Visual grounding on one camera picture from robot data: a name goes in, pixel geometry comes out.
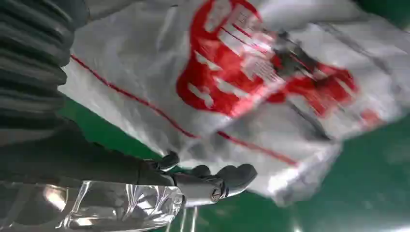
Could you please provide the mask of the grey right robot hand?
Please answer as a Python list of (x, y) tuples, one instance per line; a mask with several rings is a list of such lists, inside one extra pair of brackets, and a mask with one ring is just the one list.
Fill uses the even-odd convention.
[(162, 160), (143, 160), (89, 142), (77, 125), (62, 128), (0, 127), (0, 178), (28, 184), (77, 187), (82, 181), (178, 187), (188, 207), (214, 204), (243, 192), (256, 178), (251, 164), (228, 165), (211, 174), (199, 165), (171, 173), (172, 152)]

